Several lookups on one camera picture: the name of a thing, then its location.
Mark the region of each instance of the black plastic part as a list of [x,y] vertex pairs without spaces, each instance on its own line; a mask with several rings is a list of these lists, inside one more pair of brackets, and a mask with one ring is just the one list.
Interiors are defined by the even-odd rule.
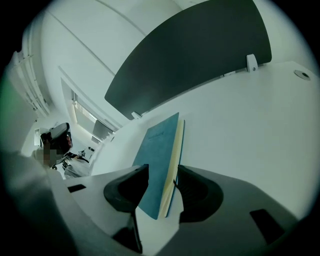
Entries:
[[103,190],[105,199],[117,210],[133,213],[148,187],[149,165],[117,178],[108,183]]
[[132,212],[128,226],[120,229],[112,238],[136,253],[142,254],[135,212]]
[[283,228],[280,227],[265,209],[251,211],[250,215],[268,245],[276,241],[285,233]]
[[78,185],[74,185],[74,186],[69,186],[68,190],[69,190],[70,193],[72,193],[72,192],[76,192],[76,191],[79,191],[79,190],[83,190],[85,188],[86,188],[85,185],[78,184]]
[[224,194],[217,183],[183,165],[178,166],[177,176],[184,209],[180,223],[204,221],[219,209]]
[[167,19],[126,58],[105,100],[132,120],[223,74],[272,59],[263,19],[252,0],[211,0]]

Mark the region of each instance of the book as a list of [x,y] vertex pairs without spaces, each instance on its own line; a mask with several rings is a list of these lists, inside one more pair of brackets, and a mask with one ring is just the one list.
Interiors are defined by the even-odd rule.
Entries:
[[148,187],[139,207],[151,218],[164,218],[173,197],[182,151],[185,122],[179,113],[150,127],[132,166],[149,165]]

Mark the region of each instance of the blue folder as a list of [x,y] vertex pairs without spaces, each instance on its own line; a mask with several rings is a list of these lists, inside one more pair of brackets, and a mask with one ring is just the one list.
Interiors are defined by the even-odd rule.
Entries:
[[139,207],[157,219],[175,142],[179,113],[149,128],[132,166],[149,165],[148,187]]

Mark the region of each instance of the white desk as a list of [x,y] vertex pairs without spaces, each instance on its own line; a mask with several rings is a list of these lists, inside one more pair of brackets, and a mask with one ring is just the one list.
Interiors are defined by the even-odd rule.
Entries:
[[[301,70],[306,81],[294,74]],[[185,120],[181,164],[248,181],[298,219],[314,200],[320,178],[320,80],[306,68],[285,62],[239,72],[188,91],[133,120],[97,153],[92,175],[132,166],[147,128],[179,112]],[[179,192],[174,200],[179,202]],[[181,205],[175,206],[178,216]],[[151,255],[170,239],[179,217],[138,222],[164,227],[153,244],[140,228],[144,253]]]

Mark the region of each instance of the black rectangle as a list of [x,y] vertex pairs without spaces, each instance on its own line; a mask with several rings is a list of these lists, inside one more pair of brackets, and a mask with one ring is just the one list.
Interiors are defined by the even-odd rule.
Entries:
[[251,211],[250,215],[268,245],[276,241],[285,233],[282,227],[280,227],[265,209]]
[[263,19],[252,0],[196,4],[150,32],[126,58],[105,100],[132,120],[223,74],[272,59]]
[[72,193],[72,192],[76,192],[76,191],[79,191],[79,190],[83,190],[85,188],[86,188],[86,186],[84,186],[82,184],[79,184],[79,185],[69,186],[68,190],[69,190],[70,193]]

